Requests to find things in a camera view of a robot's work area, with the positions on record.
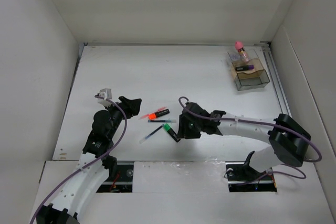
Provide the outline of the green highlighter marker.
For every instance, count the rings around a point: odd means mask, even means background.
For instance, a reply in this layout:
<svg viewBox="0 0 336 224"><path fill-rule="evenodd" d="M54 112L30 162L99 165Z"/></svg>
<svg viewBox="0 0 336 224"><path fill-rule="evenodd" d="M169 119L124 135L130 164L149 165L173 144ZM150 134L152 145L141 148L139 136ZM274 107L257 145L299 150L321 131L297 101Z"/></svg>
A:
<svg viewBox="0 0 336 224"><path fill-rule="evenodd" d="M180 139L178 138L177 133L171 128L169 124L164 124L163 126L164 130L167 132L167 134L175 141L179 142Z"/></svg>

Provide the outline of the pink cap lead tube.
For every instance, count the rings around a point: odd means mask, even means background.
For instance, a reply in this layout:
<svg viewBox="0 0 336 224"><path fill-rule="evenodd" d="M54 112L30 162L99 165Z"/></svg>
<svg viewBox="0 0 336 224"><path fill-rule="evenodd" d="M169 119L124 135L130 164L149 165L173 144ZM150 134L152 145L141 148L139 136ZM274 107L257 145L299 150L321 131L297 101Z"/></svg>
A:
<svg viewBox="0 0 336 224"><path fill-rule="evenodd" d="M244 48L244 44L241 41L236 41L235 42L235 48L240 54L241 61L243 62L248 62L250 60L248 53L246 52Z"/></svg>

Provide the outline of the purple highlighter marker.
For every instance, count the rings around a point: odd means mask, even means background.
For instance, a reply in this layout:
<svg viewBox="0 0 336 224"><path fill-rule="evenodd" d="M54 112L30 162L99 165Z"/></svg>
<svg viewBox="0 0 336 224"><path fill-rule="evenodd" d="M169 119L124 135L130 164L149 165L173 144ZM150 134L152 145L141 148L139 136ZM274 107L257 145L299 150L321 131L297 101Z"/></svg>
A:
<svg viewBox="0 0 336 224"><path fill-rule="evenodd" d="M249 71L249 70L254 70L254 65L244 65L235 67L236 72Z"/></svg>

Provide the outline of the orange highlighter marker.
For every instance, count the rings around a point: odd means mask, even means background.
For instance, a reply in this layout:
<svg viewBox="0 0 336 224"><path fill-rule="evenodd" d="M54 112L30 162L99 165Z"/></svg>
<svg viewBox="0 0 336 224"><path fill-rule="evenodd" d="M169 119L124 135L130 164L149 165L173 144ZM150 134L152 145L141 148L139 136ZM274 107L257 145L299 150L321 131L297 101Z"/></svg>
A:
<svg viewBox="0 0 336 224"><path fill-rule="evenodd" d="M157 111L157 112L149 114L148 118L149 118L149 120L155 120L155 119L163 117L163 116L165 116L169 113L170 113L169 109L164 109L164 110Z"/></svg>

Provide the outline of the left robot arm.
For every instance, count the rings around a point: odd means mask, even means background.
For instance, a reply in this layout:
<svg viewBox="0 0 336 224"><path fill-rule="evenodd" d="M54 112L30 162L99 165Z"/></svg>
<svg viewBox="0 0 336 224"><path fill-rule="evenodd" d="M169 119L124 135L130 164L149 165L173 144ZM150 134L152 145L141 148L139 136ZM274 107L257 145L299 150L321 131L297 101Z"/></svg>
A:
<svg viewBox="0 0 336 224"><path fill-rule="evenodd" d="M40 203L30 223L80 223L99 187L117 176L117 159L110 152L119 143L113 138L121 123L127 125L139 114L142 100L120 96L113 102L102 94L95 97L104 109L93 116L76 168Z"/></svg>

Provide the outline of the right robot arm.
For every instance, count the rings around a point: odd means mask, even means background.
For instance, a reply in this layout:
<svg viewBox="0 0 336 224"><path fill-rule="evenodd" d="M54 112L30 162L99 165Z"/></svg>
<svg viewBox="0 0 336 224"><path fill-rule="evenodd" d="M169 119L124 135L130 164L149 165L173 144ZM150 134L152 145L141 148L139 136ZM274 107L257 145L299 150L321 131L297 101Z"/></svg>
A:
<svg viewBox="0 0 336 224"><path fill-rule="evenodd" d="M310 135L286 114L280 114L274 120L252 119L221 110L209 113L197 103L187 102L178 124L177 137L180 139L198 139L206 133L240 136L266 143L267 147L251 151L245 159L243 173L250 179L280 164L301 167L306 161Z"/></svg>

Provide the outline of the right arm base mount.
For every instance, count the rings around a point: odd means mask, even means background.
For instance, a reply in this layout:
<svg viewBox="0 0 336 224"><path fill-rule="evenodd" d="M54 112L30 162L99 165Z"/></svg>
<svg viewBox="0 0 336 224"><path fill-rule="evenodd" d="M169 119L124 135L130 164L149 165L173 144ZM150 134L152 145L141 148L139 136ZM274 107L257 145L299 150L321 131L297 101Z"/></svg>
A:
<svg viewBox="0 0 336 224"><path fill-rule="evenodd" d="M260 173L249 166L254 152L250 152L243 162L226 162L224 178L227 179L230 193L277 192L272 174L267 172Z"/></svg>

